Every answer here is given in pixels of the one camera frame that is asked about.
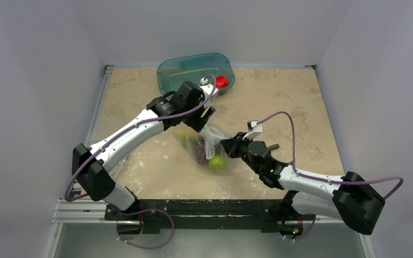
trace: beige marbled surface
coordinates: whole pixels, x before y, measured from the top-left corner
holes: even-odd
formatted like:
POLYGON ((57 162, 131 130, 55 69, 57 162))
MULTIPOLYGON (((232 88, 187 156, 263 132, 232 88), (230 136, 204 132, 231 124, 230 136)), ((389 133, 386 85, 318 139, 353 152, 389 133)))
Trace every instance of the beige marbled surface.
MULTIPOLYGON (((231 135, 246 132, 246 122, 276 111, 289 112, 295 122, 299 168, 341 175, 343 168, 312 69, 235 69, 235 85, 212 100, 210 119, 231 135)), ((114 69, 94 140, 99 141, 134 119, 146 104, 160 96, 155 69, 114 69)), ((291 130, 279 115, 263 124, 258 139, 283 162, 291 157, 291 130)), ((279 199, 284 192, 263 185, 241 160, 224 175, 200 168, 175 138, 172 127, 139 146, 126 160, 116 179, 139 198, 279 199)))

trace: metal frame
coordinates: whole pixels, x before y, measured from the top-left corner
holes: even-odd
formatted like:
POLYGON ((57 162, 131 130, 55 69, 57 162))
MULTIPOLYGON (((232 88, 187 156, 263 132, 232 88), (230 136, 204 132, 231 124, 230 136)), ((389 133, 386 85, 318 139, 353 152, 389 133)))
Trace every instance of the metal frame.
MULTIPOLYGON (((106 93, 111 80, 111 75, 113 73, 114 65, 105 66, 104 77, 102 81, 101 90, 99 93, 99 98, 94 109, 94 116, 89 127, 89 131, 86 135, 85 145, 89 145, 91 139, 94 137, 95 128, 99 122, 99 116, 102 111, 106 93)), ((121 164, 116 172, 119 174, 121 168, 124 164, 121 164)), ((73 191, 81 191, 81 186, 75 182, 72 188, 73 191)), ((95 224, 95 223, 108 223, 116 224, 117 221, 104 220, 104 215, 106 212, 106 203, 104 201, 93 202, 89 198, 82 198, 75 202, 69 203, 63 199, 58 201, 56 210, 53 215, 52 228, 49 234, 49 239, 47 247, 44 251, 43 257, 54 258, 56 249, 59 243, 59 237, 61 235, 64 224, 95 224)), ((120 221, 120 224, 136 225, 139 224, 138 221, 120 221)), ((295 224, 296 221, 287 221, 287 224, 295 224)), ((321 224, 337 224, 343 223, 341 220, 318 216, 316 218, 316 223, 321 224)), ((376 258, 376 253, 374 251, 371 238, 369 235, 359 234, 360 242, 364 251, 366 258, 376 258)))

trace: wall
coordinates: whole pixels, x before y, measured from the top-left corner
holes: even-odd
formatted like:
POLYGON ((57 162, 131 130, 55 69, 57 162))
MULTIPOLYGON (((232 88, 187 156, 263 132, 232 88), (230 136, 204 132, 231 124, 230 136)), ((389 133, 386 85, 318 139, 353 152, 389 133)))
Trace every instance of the wall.
POLYGON ((352 0, 72 0, 102 62, 157 66, 208 52, 233 65, 317 64, 352 0))
POLYGON ((0 257, 41 257, 102 74, 68 0, 0 1, 0 257))
POLYGON ((413 257, 413 1, 355 0, 317 75, 345 168, 405 178, 372 235, 378 257, 413 257))

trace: gray floor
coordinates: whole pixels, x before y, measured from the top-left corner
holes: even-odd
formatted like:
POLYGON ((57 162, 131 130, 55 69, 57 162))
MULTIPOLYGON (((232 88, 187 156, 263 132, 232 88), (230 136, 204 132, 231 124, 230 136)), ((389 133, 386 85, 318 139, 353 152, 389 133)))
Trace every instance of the gray floor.
MULTIPOLYGON (((69 224, 62 231, 59 258, 104 257, 365 257, 359 236, 344 224, 317 224, 311 234, 295 243, 283 242, 279 234, 237 230, 176 230, 172 241, 157 250, 142 250, 116 241, 114 224, 69 224)), ((134 242, 154 245, 169 231, 141 235, 134 242)))

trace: red object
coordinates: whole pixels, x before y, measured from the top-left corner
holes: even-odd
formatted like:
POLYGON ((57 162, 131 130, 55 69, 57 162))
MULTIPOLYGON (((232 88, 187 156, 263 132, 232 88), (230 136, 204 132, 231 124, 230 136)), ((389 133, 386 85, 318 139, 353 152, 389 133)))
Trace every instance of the red object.
POLYGON ((229 86, 229 80, 225 76, 216 77, 216 87, 222 89, 229 86))

